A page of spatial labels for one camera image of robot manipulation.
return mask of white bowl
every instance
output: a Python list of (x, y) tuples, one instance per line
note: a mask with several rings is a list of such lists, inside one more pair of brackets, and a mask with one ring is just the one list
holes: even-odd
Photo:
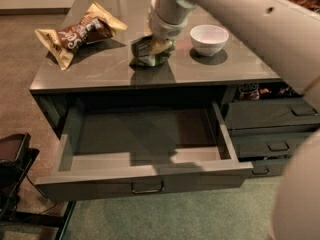
[(202, 56), (212, 56), (226, 44), (229, 33), (215, 25), (199, 25), (190, 31), (193, 48)]

